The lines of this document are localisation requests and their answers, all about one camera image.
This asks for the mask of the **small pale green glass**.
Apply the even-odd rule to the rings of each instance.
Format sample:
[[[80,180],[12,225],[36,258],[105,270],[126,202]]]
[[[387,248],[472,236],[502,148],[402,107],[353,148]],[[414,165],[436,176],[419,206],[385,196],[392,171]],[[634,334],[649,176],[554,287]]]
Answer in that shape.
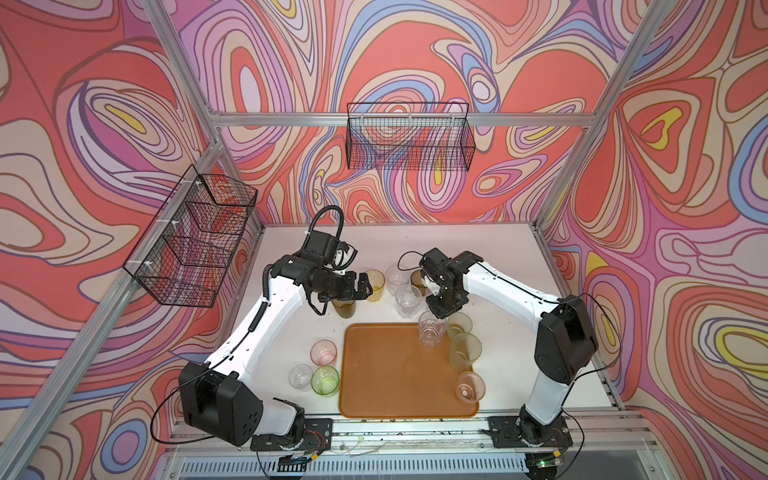
[[[471,333],[473,321],[471,317],[463,312],[455,312],[447,318],[446,334],[450,340],[462,333]]]

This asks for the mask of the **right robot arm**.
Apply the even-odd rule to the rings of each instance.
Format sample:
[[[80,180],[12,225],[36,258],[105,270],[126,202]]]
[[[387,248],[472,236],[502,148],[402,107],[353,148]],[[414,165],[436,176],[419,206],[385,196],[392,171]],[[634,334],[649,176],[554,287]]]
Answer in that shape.
[[[520,422],[543,429],[558,420],[578,372],[597,351],[597,339],[585,302],[535,290],[464,251],[455,257],[433,248],[419,262],[430,295],[426,304],[440,319],[459,312],[478,296],[522,321],[535,334],[538,374]]]

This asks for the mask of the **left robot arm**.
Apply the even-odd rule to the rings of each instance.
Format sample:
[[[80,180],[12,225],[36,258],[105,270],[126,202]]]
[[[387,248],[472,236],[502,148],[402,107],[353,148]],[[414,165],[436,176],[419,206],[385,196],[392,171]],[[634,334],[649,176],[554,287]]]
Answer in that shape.
[[[300,408],[277,399],[262,400],[255,374],[262,357],[288,320],[311,296],[365,300],[373,294],[366,273],[342,273],[323,263],[285,255],[265,267],[262,296],[230,337],[203,363],[187,364],[179,375],[187,425],[234,446],[255,435],[287,435]]]

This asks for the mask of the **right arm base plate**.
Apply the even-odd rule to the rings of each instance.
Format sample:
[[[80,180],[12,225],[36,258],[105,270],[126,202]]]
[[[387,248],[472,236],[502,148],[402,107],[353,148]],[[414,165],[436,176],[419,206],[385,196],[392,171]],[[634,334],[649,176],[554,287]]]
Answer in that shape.
[[[574,442],[562,416],[550,425],[540,426],[534,420],[518,416],[491,416],[483,433],[491,438],[493,447],[568,450]]]

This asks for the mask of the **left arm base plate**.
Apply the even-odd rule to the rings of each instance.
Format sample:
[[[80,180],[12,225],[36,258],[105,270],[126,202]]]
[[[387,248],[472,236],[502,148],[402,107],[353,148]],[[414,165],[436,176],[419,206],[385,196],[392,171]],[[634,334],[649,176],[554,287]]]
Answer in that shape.
[[[250,449],[257,452],[322,453],[332,445],[333,420],[328,417],[302,418],[287,434],[263,434],[252,438]]]

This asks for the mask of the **tall pale green glass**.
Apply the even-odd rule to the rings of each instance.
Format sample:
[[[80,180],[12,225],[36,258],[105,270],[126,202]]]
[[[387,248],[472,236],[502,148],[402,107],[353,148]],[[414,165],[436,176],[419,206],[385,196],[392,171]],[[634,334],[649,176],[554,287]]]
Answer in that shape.
[[[452,340],[449,348],[449,364],[457,372],[469,370],[481,356],[483,346],[472,333],[459,333]]]

